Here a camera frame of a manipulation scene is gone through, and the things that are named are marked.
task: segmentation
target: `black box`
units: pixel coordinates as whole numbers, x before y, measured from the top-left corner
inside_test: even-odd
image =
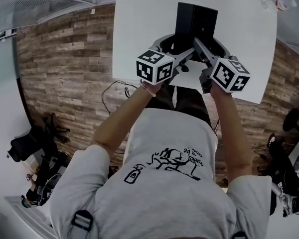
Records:
[[[217,14],[218,11],[214,9],[179,2],[174,52],[181,53],[190,48],[194,37],[209,48],[214,36]]]

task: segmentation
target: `white table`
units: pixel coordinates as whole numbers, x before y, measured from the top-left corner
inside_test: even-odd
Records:
[[[178,2],[218,10],[214,37],[252,74],[233,96],[260,103],[270,74],[277,32],[277,10],[270,0],[117,0],[114,21],[113,77],[138,80],[136,58],[155,40],[175,32]],[[204,64],[189,61],[172,85],[201,90]]]

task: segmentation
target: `white cube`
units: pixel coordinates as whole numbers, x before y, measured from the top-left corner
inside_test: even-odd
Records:
[[[251,75],[247,69],[235,60],[219,58],[210,76],[224,91],[241,92]]]
[[[156,85],[172,77],[174,58],[148,50],[136,60],[136,72],[142,80]]]

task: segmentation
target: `floor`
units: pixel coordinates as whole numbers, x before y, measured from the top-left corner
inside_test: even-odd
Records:
[[[56,114],[60,128],[69,128],[69,142],[57,142],[60,150],[70,155],[85,149],[95,128],[107,117],[101,100],[102,92],[116,79],[112,78],[112,41],[115,5],[95,7],[70,13],[41,25],[18,30],[17,47],[21,83],[33,119]],[[126,99],[124,86],[114,84],[104,94],[110,112]],[[209,95],[204,95],[212,126],[218,115]],[[295,143],[295,130],[283,132],[282,124],[292,108],[299,109],[299,56],[280,41],[262,102],[257,105],[236,100],[242,124],[256,152],[268,155],[267,139],[271,133]],[[220,126],[216,131],[221,144]],[[126,140],[115,154],[112,164],[121,166]],[[254,154],[253,172],[268,164]],[[222,146],[216,153],[216,182],[224,186],[226,178]]]

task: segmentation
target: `wristband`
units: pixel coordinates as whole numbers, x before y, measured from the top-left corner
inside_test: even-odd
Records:
[[[141,87],[143,88],[143,89],[145,89],[152,97],[156,97],[156,94],[155,93],[153,93],[151,90],[149,90],[146,86],[145,86],[145,84],[142,82],[141,83]]]

